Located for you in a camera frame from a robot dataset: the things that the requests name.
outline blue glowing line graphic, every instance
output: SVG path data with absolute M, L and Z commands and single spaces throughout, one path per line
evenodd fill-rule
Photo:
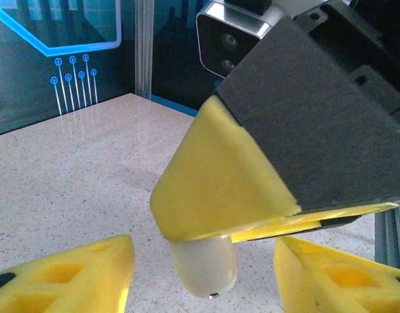
M 76 75 L 76 57 L 73 55 L 70 57 L 70 63 L 72 64 L 72 70 L 74 73 L 74 81 L 76 83 L 76 92 L 77 92 L 77 101 L 78 101 L 78 108 L 81 109 L 81 103 L 80 103 L 80 95 L 78 94 L 78 84 L 77 84 L 77 75 Z
M 70 97 L 71 97 L 71 103 L 72 103 L 72 110 L 75 111 L 76 108 L 74 107 L 74 99 L 72 98 L 72 92 L 71 92 L 71 80 L 72 80 L 71 74 L 66 74 L 65 75 L 65 80 L 68 82 L 68 86 L 70 88 Z
M 66 55 L 74 53 L 91 52 L 98 50 L 114 49 L 121 45 L 122 42 L 122 22 L 121 22 L 121 0 L 115 0 L 116 8 L 116 40 L 111 42 L 97 42 L 92 44 L 76 44 L 73 46 L 62 47 L 48 47 L 42 41 L 37 39 L 31 32 L 24 26 L 20 25 L 16 20 L 0 8 L 0 21 L 7 27 L 13 30 L 16 34 L 21 36 L 30 45 L 32 45 L 39 52 L 46 57 L 53 57 L 56 55 Z
M 50 82 L 54 85 L 55 96 L 57 96 L 59 115 L 62 115 L 63 113 L 61 111 L 61 105 L 59 104 L 59 97 L 58 97 L 58 90 L 57 90 L 58 78 L 56 78 L 55 76 L 52 76 L 51 79 L 50 79 Z
M 59 80 L 61 82 L 61 87 L 63 88 L 63 95 L 64 95 L 64 103 L 65 103 L 65 110 L 68 113 L 68 106 L 67 106 L 67 98 L 65 97 L 65 89 L 64 89 L 64 82 L 63 82 L 63 74 L 61 73 L 61 65 L 63 63 L 63 60 L 61 60 L 59 57 L 55 59 L 54 61 L 55 65 L 58 66 L 58 71 L 59 71 Z
M 98 104 L 98 100 L 97 100 L 97 87 L 96 87 L 96 74 L 97 74 L 96 69 L 95 69 L 95 68 L 92 69 L 92 70 L 90 71 L 90 74 L 91 74 L 91 76 L 93 76 L 94 96 L 96 97 L 96 104 Z
M 84 81 L 83 81 L 84 76 L 85 76 L 84 72 L 82 70 L 80 70 L 78 72 L 78 77 L 79 77 L 79 79 L 81 79 L 81 87 L 83 88 L 84 106 L 87 107 L 87 99 L 85 98 Z
M 90 97 L 90 105 L 93 105 L 93 100 L 91 98 L 91 88 L 90 88 L 90 75 L 89 75 L 89 55 L 83 54 L 83 61 L 85 61 L 85 71 L 87 72 L 87 83 L 89 85 L 89 97 Z

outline camera lens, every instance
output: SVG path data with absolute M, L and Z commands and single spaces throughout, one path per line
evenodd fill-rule
M 221 41 L 223 42 L 223 45 L 225 46 L 226 49 L 233 50 L 238 46 L 238 42 L 234 38 L 234 36 L 229 35 L 229 34 L 224 34 L 221 37 Z
M 221 62 L 221 67 L 223 67 L 224 70 L 230 73 L 235 68 L 235 64 L 233 64 L 233 62 L 230 60 L 223 60 Z

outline countertop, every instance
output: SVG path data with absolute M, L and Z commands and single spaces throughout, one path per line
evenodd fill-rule
M 220 298 L 180 283 L 149 197 L 192 121 L 125 95 L 0 136 L 0 271 L 125 233 L 136 252 L 126 312 L 283 312 L 275 239 L 235 245 L 238 280 Z M 374 256 L 373 215 L 297 237 Z

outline yellow foam triangle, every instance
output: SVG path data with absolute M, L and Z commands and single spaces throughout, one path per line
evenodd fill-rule
M 400 270 L 293 237 L 274 268 L 285 313 L 400 313 Z
M 129 235 L 24 263 L 0 288 L 0 313 L 122 313 L 134 268 Z

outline white plastic tube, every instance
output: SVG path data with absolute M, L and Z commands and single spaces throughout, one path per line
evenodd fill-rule
M 238 270 L 230 236 L 169 246 L 182 283 L 196 297 L 215 298 L 235 284 Z

